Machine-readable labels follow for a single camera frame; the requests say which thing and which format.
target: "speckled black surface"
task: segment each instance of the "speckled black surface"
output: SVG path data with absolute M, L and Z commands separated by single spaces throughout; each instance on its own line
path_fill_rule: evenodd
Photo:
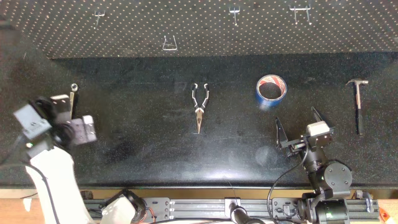
M 47 60 L 29 43 L 2 48 L 0 159 L 20 126 L 12 112 L 37 95 L 68 94 L 79 84 L 76 115 L 94 117 L 98 141 L 70 150 L 80 187 L 270 187 L 299 159 L 275 148 L 276 116 L 289 139 L 313 123 L 310 107 L 335 124 L 325 151 L 353 170 L 353 187 L 398 187 L 398 54 L 311 54 L 187 58 Z M 287 95 L 257 108 L 258 79 L 281 76 Z M 352 78 L 361 87 L 365 137 L 356 135 Z M 195 134 L 190 85 L 210 87 Z M 7 162 L 17 159 L 13 154 Z M 22 169 L 2 170 L 0 185 L 30 184 Z M 281 187 L 308 187 L 303 169 Z

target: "pliers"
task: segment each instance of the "pliers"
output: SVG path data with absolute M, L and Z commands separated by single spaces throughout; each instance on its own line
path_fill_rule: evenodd
M 197 102 L 197 88 L 198 84 L 194 83 L 192 87 L 192 100 L 193 100 L 193 105 L 195 107 L 195 113 L 197 114 L 197 126 L 198 126 L 198 134 L 200 133 L 200 125 L 202 121 L 202 116 L 205 112 L 205 108 L 207 103 L 209 102 L 209 89 L 207 88 L 207 83 L 204 85 L 205 91 L 206 91 L 206 98 L 201 104 L 201 107 L 199 107 L 198 102 Z

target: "hammer handle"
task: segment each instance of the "hammer handle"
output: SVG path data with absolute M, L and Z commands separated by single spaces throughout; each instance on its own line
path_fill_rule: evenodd
M 356 110 L 356 122 L 358 125 L 358 135 L 360 137 L 364 136 L 364 131 L 363 131 L 363 117 L 362 117 L 362 110 L 357 109 Z

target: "pegboard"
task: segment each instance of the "pegboard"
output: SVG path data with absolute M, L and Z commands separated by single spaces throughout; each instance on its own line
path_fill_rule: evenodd
M 0 0 L 0 14 L 48 58 L 398 51 L 398 0 Z

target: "pliers handle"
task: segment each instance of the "pliers handle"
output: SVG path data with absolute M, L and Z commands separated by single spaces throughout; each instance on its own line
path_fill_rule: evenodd
M 192 87 L 192 101 L 193 101 L 193 105 L 195 107 L 195 113 L 197 111 L 201 111 L 202 113 L 205 112 L 205 108 L 207 103 L 209 102 L 209 89 L 208 89 L 208 85 L 207 83 L 204 85 L 205 87 L 205 91 L 206 91 L 206 98 L 203 101 L 203 103 L 201 104 L 201 106 L 199 107 L 199 104 L 197 102 L 197 89 L 198 89 L 198 84 L 194 83 L 194 86 Z

